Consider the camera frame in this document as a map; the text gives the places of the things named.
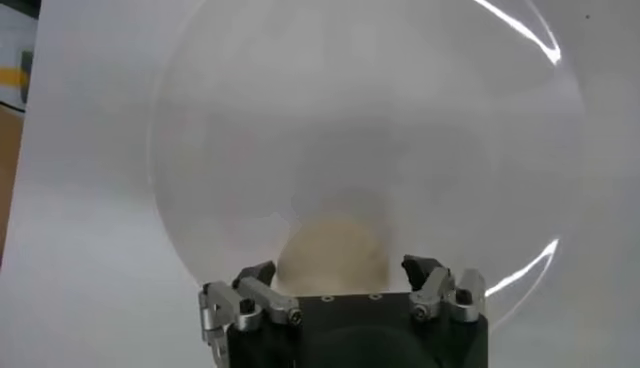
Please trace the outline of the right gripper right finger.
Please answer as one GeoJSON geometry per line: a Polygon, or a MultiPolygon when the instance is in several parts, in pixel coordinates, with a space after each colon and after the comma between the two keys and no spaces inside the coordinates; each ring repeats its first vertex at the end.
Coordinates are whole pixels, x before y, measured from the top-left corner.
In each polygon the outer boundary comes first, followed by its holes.
{"type": "Polygon", "coordinates": [[[458,323],[475,323],[486,316],[484,277],[477,269],[465,269],[459,279],[434,258],[405,255],[402,260],[411,286],[410,311],[424,323],[447,313],[458,323]]]}

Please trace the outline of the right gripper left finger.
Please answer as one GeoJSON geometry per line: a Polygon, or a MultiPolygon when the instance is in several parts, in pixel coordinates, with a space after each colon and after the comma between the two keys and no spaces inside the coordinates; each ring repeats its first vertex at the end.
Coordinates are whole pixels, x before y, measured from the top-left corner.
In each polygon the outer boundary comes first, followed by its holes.
{"type": "Polygon", "coordinates": [[[201,338],[217,367],[229,368],[228,331],[255,332],[264,322],[298,327],[302,323],[299,300],[271,288],[276,273],[267,261],[243,268],[229,284],[206,283],[198,294],[201,338]]]}

